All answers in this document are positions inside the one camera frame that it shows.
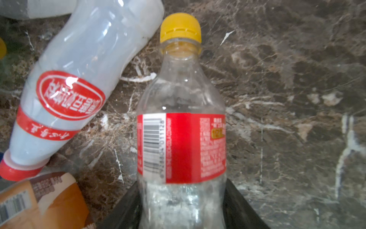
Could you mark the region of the clear bottle red label yellow cap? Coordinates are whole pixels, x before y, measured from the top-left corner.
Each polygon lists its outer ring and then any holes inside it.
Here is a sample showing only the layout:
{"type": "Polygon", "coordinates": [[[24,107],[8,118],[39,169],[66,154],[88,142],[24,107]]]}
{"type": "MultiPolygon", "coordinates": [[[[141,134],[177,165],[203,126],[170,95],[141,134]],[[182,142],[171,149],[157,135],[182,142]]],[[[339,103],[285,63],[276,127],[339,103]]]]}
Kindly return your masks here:
{"type": "Polygon", "coordinates": [[[224,229],[226,106],[200,63],[187,13],[161,25],[163,63],[137,107],[141,229],[224,229]]]}

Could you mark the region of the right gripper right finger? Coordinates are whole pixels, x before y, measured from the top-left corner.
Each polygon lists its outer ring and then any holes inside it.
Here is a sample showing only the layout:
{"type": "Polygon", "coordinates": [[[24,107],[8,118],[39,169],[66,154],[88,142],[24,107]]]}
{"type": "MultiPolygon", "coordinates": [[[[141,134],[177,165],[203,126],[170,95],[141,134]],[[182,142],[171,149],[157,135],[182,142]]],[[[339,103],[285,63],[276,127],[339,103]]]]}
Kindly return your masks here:
{"type": "Polygon", "coordinates": [[[270,229],[229,179],[226,182],[223,214],[227,229],[270,229]]]}

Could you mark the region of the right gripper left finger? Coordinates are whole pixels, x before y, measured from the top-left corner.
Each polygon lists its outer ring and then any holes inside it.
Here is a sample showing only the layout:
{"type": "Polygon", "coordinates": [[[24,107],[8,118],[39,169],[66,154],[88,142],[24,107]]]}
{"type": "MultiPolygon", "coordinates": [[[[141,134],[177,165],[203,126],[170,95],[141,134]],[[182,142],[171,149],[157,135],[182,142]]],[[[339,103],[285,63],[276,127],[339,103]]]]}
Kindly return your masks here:
{"type": "Polygon", "coordinates": [[[116,204],[111,213],[97,225],[97,228],[138,229],[142,211],[138,182],[135,182],[116,204]]]}

